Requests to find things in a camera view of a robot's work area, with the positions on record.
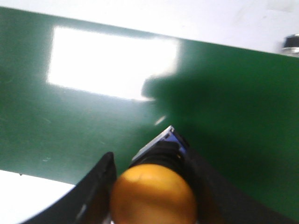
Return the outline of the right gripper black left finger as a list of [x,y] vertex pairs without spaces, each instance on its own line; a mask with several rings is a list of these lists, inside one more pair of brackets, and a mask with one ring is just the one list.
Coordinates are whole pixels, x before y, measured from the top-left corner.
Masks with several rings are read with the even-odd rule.
[[109,224],[109,200],[116,180],[114,154],[108,152],[65,196],[24,224]]

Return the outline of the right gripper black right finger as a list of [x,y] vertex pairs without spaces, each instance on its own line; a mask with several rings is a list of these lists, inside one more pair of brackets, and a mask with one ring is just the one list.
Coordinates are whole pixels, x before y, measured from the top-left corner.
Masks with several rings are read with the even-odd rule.
[[235,187],[194,149],[186,151],[187,179],[201,224],[294,224]]

